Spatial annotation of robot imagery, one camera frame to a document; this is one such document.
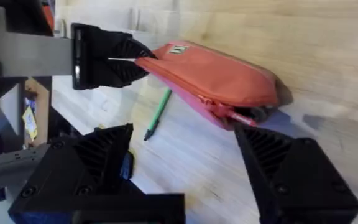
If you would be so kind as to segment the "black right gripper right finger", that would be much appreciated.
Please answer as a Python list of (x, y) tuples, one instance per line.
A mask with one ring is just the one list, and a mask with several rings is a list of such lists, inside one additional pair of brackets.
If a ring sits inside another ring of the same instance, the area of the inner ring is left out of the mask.
[(358, 199), (319, 144), (236, 124), (260, 223), (352, 223)]

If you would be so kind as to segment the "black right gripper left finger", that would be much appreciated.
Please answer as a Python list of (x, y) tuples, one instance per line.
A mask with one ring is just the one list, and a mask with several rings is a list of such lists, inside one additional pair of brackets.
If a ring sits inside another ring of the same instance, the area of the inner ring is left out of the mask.
[(79, 200), (92, 196), (135, 195), (131, 123), (96, 128), (80, 137), (54, 139), (8, 214), (14, 222), (70, 222)]

